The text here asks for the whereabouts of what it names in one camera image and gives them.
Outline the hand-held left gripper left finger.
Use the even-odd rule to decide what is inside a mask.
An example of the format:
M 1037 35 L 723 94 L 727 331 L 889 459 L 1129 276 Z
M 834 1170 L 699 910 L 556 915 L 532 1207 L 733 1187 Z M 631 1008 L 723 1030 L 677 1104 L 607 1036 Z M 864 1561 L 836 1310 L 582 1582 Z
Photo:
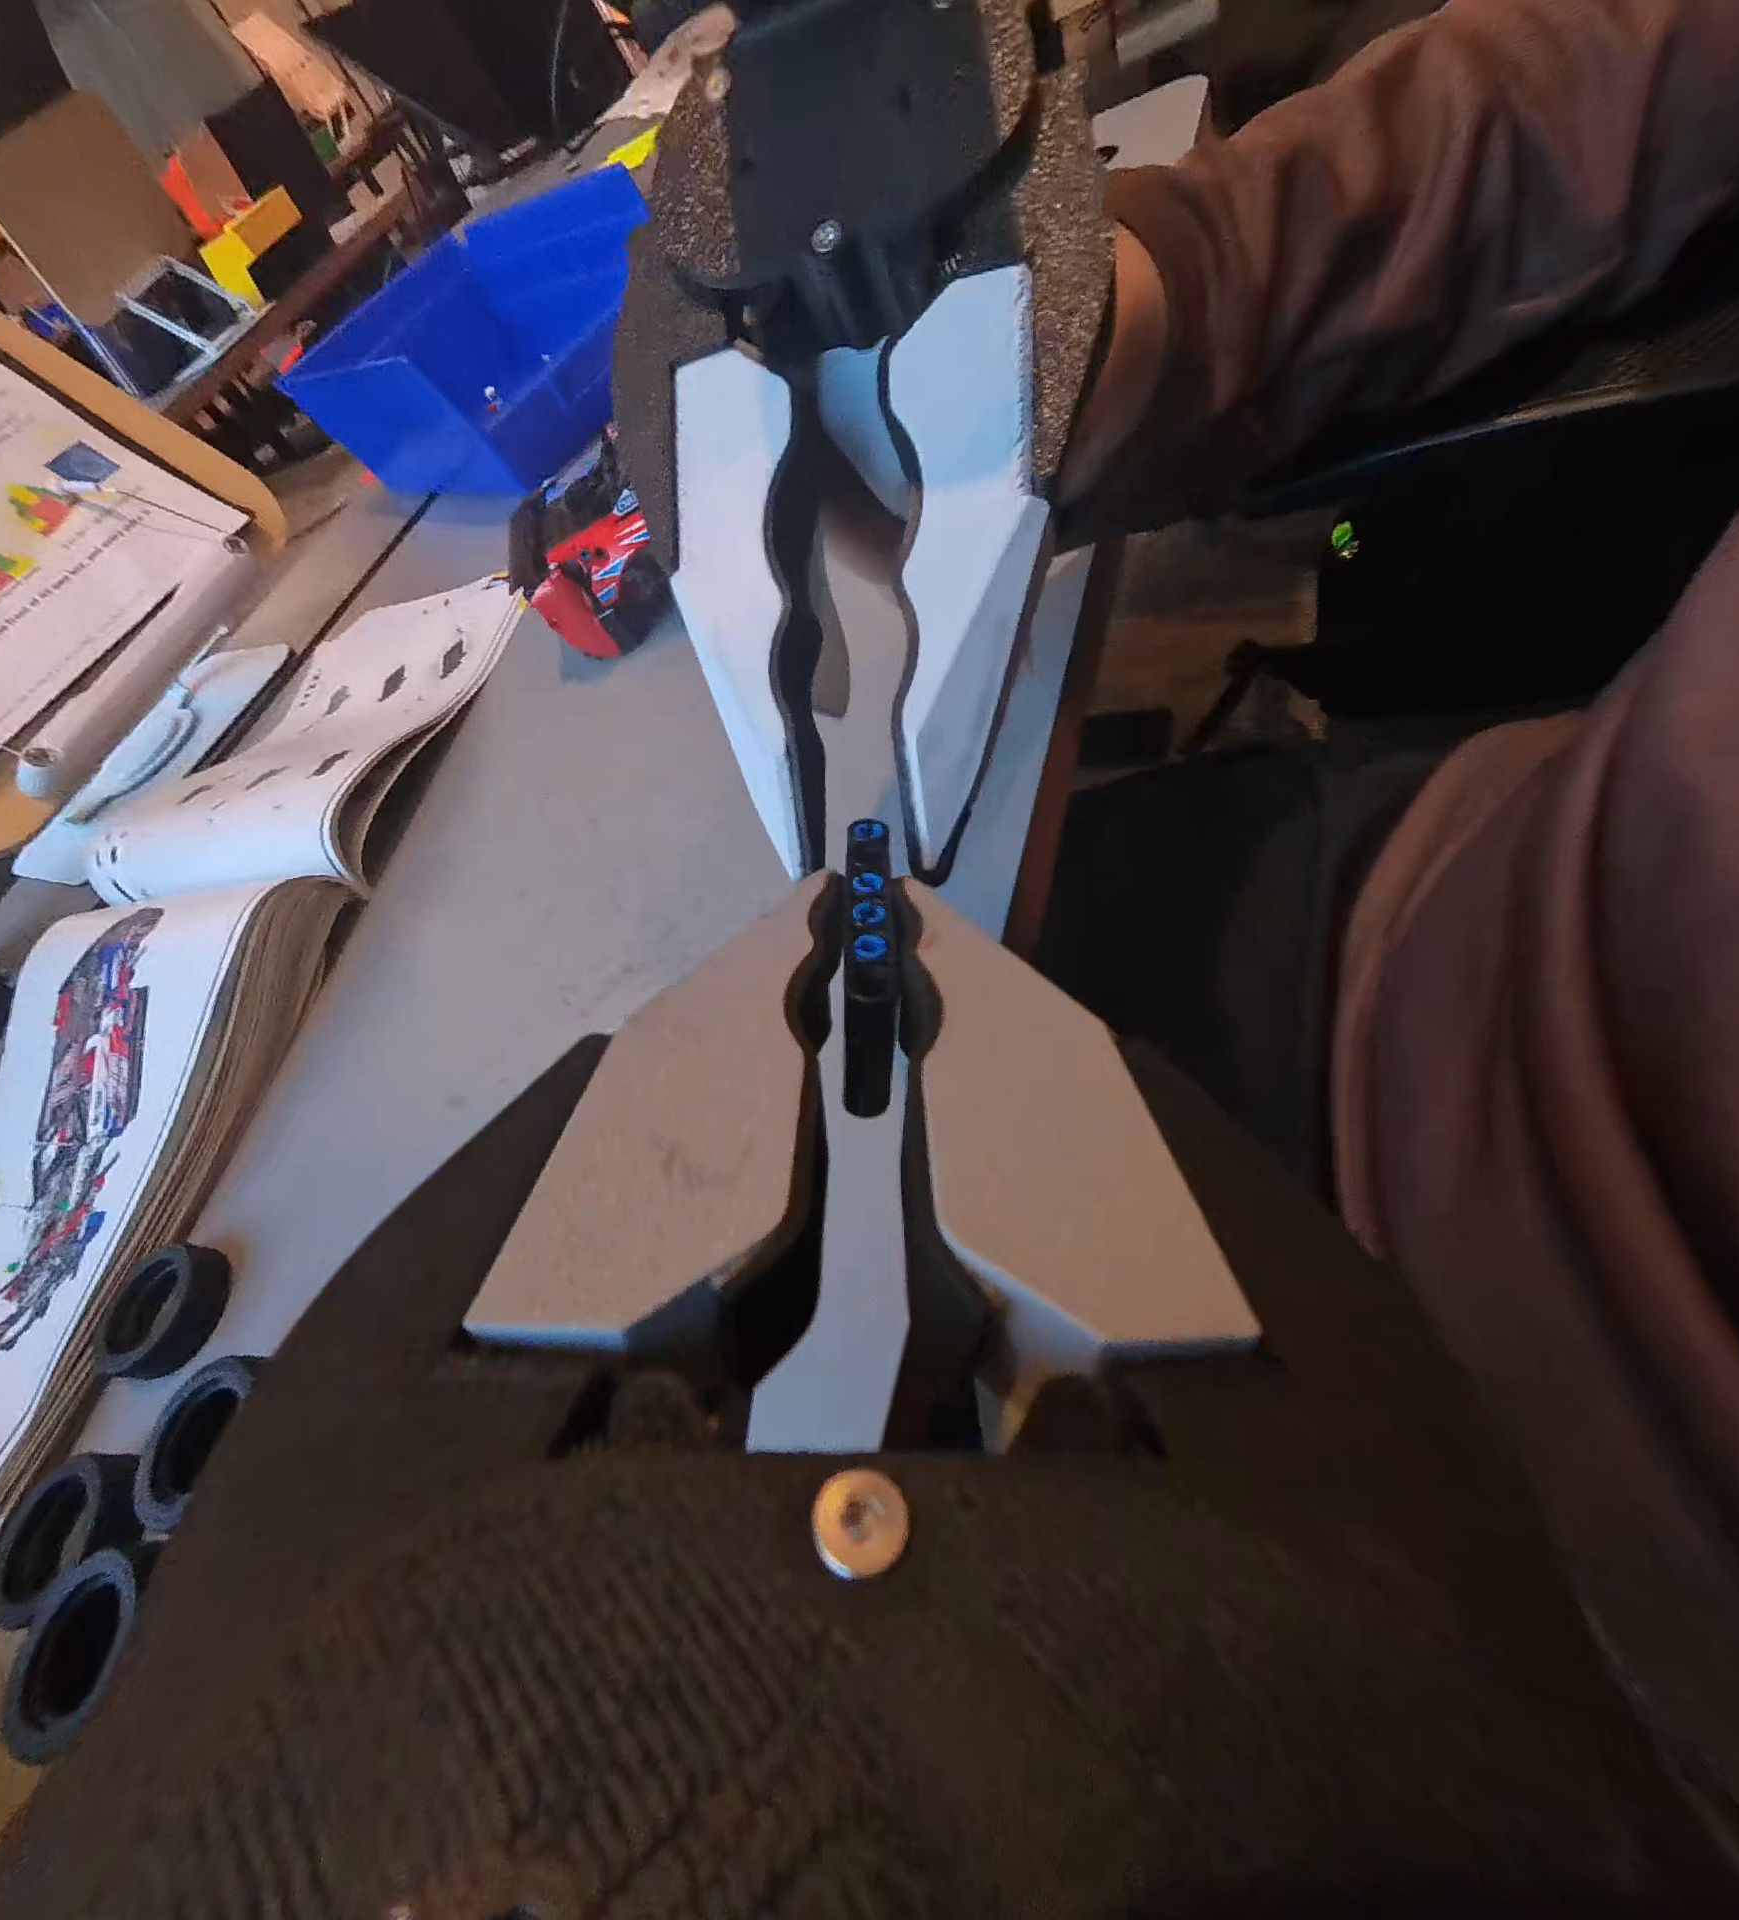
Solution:
M 607 1039 L 463 1332 L 749 1390 L 807 1324 L 772 1282 L 817 1210 L 812 996 L 834 882 L 806 879 Z

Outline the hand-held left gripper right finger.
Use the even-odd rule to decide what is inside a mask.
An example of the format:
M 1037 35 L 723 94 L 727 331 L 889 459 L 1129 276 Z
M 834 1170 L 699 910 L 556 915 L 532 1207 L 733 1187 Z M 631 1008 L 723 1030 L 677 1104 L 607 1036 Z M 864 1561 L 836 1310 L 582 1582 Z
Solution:
M 1262 1323 L 1109 1029 L 910 883 L 906 1201 L 946 1293 L 912 1314 L 989 1443 L 1059 1378 L 1249 1355 Z

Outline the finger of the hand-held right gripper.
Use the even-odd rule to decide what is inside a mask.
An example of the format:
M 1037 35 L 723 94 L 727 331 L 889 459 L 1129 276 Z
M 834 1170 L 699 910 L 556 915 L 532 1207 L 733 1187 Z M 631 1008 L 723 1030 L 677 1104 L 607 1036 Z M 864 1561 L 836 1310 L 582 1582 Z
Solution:
M 1033 276 L 957 276 L 881 358 L 881 416 L 912 483 L 898 573 L 906 666 L 892 751 L 916 879 L 951 872 L 1040 588 Z
M 672 597 L 764 830 L 786 872 L 806 879 L 817 862 L 807 802 L 772 677 L 792 591 L 768 552 L 768 502 L 793 439 L 793 389 L 749 350 L 723 348 L 675 370 L 672 416 Z

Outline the black toy brick assembly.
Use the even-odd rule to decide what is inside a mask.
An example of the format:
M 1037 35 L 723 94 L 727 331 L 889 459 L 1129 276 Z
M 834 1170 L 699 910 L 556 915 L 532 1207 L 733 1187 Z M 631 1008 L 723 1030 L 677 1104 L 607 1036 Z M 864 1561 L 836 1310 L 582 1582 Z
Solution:
M 889 903 L 889 923 L 881 929 L 889 939 L 889 964 L 881 970 L 860 970 L 850 961 L 850 940 L 860 936 L 850 923 L 850 903 L 857 902 L 848 882 L 848 865 L 853 850 L 844 838 L 844 888 L 848 888 L 848 923 L 841 946 L 841 1101 L 857 1118 L 879 1118 L 889 1109 L 892 1071 L 896 1071 L 896 1043 L 902 1025 L 902 996 L 905 996 L 905 970 L 902 970 L 902 923 L 892 896 L 892 867 L 889 888 L 881 896 Z

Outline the person's right forearm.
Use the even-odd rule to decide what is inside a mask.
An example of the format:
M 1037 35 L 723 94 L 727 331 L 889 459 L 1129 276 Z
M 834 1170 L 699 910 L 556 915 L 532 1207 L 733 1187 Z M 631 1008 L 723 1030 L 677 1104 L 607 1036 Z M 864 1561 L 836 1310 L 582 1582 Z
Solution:
M 1173 166 L 1116 285 L 1059 538 L 1222 515 L 1342 422 L 1616 313 L 1739 223 L 1739 4 L 1447 4 Z

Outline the grey desk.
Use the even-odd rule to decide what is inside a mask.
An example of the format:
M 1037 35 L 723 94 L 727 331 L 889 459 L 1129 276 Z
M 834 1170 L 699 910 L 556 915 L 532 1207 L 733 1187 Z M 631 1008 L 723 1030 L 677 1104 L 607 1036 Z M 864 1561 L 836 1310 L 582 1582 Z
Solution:
M 826 519 L 834 601 L 871 720 L 905 670 L 888 522 L 853 483 Z M 495 499 L 439 499 L 344 618 L 463 584 L 507 555 Z M 1070 772 L 1049 772 L 1078 624 L 1122 555 L 1052 563 L 1023 675 L 950 902 L 992 936 L 1053 862 Z M 789 889 L 696 653 L 675 621 L 618 665 L 580 665 L 532 614 L 418 779 L 374 902 L 196 1235 L 236 1289 L 198 1365 L 270 1355 L 401 1201 L 591 1033 L 699 965 Z M 0 1694 L 15 1639 L 0 1635 Z M 0 1749 L 0 1836 L 41 1770 Z

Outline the toy race car model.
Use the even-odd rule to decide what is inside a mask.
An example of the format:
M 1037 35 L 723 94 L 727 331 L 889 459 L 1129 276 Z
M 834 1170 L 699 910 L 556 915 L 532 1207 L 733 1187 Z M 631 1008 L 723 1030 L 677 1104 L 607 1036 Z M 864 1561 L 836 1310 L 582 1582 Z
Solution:
M 652 636 L 672 591 L 649 547 L 642 497 L 621 471 L 613 423 L 518 502 L 507 577 L 584 658 L 627 658 Z

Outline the blue plastic bin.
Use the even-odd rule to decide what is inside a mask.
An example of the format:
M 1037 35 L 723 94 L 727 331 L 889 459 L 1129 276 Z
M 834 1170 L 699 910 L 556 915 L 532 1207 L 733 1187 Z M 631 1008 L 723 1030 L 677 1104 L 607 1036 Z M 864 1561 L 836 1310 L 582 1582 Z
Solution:
M 627 244 L 649 217 L 621 165 L 445 235 L 277 379 L 399 494 L 518 499 L 613 416 Z

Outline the black toy tyre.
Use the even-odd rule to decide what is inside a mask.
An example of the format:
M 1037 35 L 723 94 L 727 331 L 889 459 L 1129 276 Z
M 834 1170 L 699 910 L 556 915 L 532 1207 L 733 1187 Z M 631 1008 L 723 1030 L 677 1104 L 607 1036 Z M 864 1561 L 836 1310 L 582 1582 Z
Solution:
M 97 1551 L 44 1592 L 0 1708 L 0 1739 L 17 1766 L 48 1766 L 86 1731 L 158 1560 L 158 1541 Z
M 25 1632 L 47 1592 L 93 1554 L 138 1541 L 135 1472 L 135 1455 L 86 1452 L 21 1496 L 0 1526 L 0 1632 Z
M 263 1365 L 261 1355 L 213 1359 L 164 1402 L 133 1478 L 133 1509 L 144 1537 L 168 1540 L 182 1526 Z
M 231 1282 L 231 1262 L 217 1248 L 174 1243 L 147 1255 L 97 1324 L 93 1373 L 102 1382 L 175 1375 L 223 1323 Z

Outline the white stand base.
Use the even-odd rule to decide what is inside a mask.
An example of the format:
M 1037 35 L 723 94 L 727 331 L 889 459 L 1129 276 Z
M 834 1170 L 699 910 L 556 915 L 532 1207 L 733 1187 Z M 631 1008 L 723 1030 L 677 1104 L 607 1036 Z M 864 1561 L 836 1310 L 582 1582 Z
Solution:
M 83 883 L 99 824 L 126 802 L 200 769 L 265 686 L 292 666 L 295 653 L 287 645 L 236 646 L 192 662 L 71 802 L 15 857 L 15 875 Z

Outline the thick instruction booklet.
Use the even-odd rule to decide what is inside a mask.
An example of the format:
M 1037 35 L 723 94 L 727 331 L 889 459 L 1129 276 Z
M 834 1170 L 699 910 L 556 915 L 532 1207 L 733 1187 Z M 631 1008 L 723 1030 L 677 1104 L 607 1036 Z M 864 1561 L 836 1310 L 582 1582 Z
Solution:
M 89 844 L 99 910 L 38 940 L 0 1049 L 0 1526 L 83 1428 L 127 1272 L 196 1224 L 275 1084 L 380 809 L 524 614 L 500 573 L 364 614 L 258 744 Z

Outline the person's brown shirt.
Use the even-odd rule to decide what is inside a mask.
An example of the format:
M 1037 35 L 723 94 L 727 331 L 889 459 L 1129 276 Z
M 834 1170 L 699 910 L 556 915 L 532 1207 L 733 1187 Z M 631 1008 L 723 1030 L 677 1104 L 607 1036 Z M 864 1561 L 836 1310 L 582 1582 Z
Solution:
M 1340 979 L 1344 1217 L 1739 1838 L 1739 515 L 1596 700 L 1440 762 Z

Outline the yellow toy brick block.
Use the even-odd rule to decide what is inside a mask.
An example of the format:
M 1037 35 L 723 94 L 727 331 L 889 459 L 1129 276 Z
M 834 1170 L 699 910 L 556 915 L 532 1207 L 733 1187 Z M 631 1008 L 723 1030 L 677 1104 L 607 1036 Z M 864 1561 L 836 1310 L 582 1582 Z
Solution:
M 303 211 L 287 187 L 265 189 L 200 244 L 209 276 L 248 309 L 275 303 L 287 279 Z

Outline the cardboard sheet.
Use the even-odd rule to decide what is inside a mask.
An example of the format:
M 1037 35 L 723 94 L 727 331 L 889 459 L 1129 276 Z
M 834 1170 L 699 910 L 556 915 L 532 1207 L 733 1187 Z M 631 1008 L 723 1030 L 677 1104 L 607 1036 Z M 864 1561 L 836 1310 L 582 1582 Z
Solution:
M 0 231 L 78 323 L 107 324 L 171 261 L 198 267 L 179 204 L 93 94 L 0 134 Z

